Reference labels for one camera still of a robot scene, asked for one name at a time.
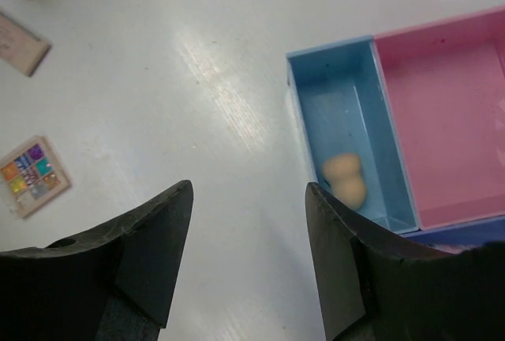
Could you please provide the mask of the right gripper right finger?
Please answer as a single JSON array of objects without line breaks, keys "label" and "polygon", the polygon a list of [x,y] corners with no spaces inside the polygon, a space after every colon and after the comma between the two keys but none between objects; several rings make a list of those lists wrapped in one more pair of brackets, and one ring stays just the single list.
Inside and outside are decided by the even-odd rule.
[{"label": "right gripper right finger", "polygon": [[502,242],[433,249],[357,214],[315,182],[305,210],[327,339],[503,339]]}]

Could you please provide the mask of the pink rectangular compact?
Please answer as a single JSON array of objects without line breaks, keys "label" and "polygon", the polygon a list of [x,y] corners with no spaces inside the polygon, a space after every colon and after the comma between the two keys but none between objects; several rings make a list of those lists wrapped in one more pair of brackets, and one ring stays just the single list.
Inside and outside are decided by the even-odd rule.
[{"label": "pink rectangular compact", "polygon": [[51,44],[39,38],[1,12],[1,59],[31,77],[45,58]]}]

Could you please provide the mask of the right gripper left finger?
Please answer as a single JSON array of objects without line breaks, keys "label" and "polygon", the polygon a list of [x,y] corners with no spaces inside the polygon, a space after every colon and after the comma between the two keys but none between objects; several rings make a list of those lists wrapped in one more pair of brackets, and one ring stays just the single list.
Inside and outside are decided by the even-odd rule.
[{"label": "right gripper left finger", "polygon": [[183,180],[47,247],[1,255],[4,340],[156,340],[167,326],[193,208]]}]

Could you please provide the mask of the colourful square eyeshadow palette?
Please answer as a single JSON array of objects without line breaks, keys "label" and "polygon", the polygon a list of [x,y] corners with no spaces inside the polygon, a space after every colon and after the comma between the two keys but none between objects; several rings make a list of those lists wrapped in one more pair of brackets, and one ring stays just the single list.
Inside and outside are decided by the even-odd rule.
[{"label": "colourful square eyeshadow palette", "polygon": [[34,136],[1,159],[1,183],[14,213],[25,218],[71,187],[48,139]]}]

